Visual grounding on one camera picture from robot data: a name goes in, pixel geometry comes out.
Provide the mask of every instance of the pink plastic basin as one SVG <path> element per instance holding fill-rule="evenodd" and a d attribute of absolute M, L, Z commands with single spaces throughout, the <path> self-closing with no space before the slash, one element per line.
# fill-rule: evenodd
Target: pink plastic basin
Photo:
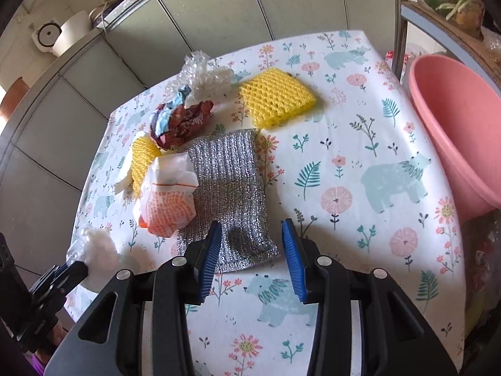
<path fill-rule="evenodd" d="M 416 59 L 409 87 L 449 180 L 459 222 L 501 208 L 501 99 L 441 55 Z"/>

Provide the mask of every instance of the tablecloth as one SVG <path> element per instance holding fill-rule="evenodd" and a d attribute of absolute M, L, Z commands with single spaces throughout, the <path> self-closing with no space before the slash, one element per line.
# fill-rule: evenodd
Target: tablecloth
<path fill-rule="evenodd" d="M 387 269 L 459 368 L 465 281 L 452 195 L 427 132 L 365 34 L 335 31 L 277 40 L 211 65 L 231 67 L 235 89 L 216 102 L 206 135 L 252 127 L 237 84 L 270 67 L 288 72 L 318 99 L 307 114 L 262 130 L 257 138 L 271 238 L 281 243 L 281 220 L 291 217 L 301 236 L 345 267 Z M 139 228 L 133 199 L 114 195 L 112 186 L 135 133 L 146 130 L 150 113 L 169 99 L 165 84 L 113 112 L 75 219 L 75 231 L 85 223 L 106 229 L 135 273 L 154 270 L 176 254 L 175 236 L 160 238 Z M 320 181 L 309 182 L 309 176 Z M 274 282 L 287 286 L 267 298 L 264 291 L 274 289 Z M 205 303 L 186 306 L 197 374 L 305 375 L 316 306 L 290 294 L 283 259 L 216 274 Z M 81 286 L 69 295 L 66 309 L 74 320 L 94 297 Z"/>

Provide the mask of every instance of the black cable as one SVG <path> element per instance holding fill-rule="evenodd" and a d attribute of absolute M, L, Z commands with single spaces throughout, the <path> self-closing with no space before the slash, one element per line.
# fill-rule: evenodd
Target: black cable
<path fill-rule="evenodd" d="M 35 273 L 34 271 L 31 271 L 31 270 L 25 269 L 24 267 L 18 266 L 17 264 L 14 264 L 14 265 L 15 265 L 17 268 L 19 268 L 19 269 L 22 269 L 22 270 L 24 270 L 24 271 L 27 271 L 28 273 L 34 274 L 34 275 L 39 276 L 39 277 L 41 277 L 41 276 L 42 276 L 41 274 Z"/>

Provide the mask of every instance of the purple cloth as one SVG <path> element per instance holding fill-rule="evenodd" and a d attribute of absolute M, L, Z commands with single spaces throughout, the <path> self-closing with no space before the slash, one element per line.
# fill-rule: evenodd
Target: purple cloth
<path fill-rule="evenodd" d="M 32 355 L 32 366 L 40 376 L 44 376 L 45 365 L 36 355 Z"/>

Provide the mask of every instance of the yellow mesh scrubber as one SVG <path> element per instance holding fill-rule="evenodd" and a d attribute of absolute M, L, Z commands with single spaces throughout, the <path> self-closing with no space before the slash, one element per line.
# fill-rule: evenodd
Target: yellow mesh scrubber
<path fill-rule="evenodd" d="M 138 137 L 132 143 L 132 189 L 136 198 L 141 192 L 141 184 L 148 167 L 161 155 L 160 149 L 149 137 Z"/>
<path fill-rule="evenodd" d="M 297 116 L 317 101 L 298 80 L 274 67 L 243 83 L 240 94 L 260 129 Z"/>

